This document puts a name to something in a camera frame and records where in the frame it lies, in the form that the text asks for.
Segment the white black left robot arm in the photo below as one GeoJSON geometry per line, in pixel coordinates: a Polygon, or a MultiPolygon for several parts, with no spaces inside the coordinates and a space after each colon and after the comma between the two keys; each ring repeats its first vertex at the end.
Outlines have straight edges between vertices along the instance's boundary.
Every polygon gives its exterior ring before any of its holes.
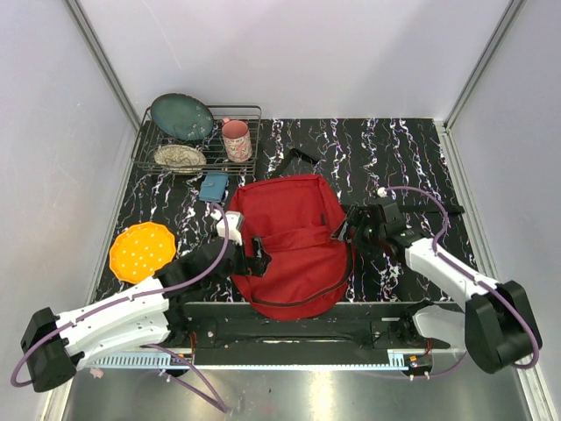
{"type": "Polygon", "coordinates": [[[182,346],[189,326],[172,309],[190,288],[211,276],[261,277],[271,261],[260,239],[252,240],[251,254],[234,240],[213,239],[122,293],[59,315],[49,307],[37,310],[21,339],[24,355],[11,384],[46,392],[110,353],[163,341],[182,346]]]}

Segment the red student backpack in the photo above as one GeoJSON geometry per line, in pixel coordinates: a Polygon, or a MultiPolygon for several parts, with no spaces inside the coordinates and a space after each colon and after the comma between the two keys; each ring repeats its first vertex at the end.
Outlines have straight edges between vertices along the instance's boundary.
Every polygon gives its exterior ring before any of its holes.
{"type": "MultiPolygon", "coordinates": [[[[237,189],[229,207],[245,218],[245,252],[251,254],[252,237],[260,237],[272,257],[263,277],[234,275],[232,280],[257,312],[280,321],[331,309],[343,298],[360,254],[352,244],[330,238],[343,222],[344,207],[351,205],[342,205],[320,175],[284,174],[296,156],[316,164],[313,157],[291,149],[268,179],[237,189]]],[[[464,211],[450,204],[397,205],[403,216],[413,211],[464,211]]]]}

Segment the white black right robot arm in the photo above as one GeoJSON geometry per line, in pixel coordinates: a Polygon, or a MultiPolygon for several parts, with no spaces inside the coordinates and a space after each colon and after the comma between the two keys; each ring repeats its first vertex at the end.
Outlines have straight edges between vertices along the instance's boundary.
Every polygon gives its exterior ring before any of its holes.
{"type": "Polygon", "coordinates": [[[333,239],[352,244],[363,257],[384,252],[430,280],[460,308],[454,312],[430,302],[413,306],[397,328],[403,345],[443,341],[464,350],[488,374],[537,364],[543,342],[521,284],[501,283],[470,268],[426,231],[408,226],[390,198],[346,206],[344,213],[333,239]]]}

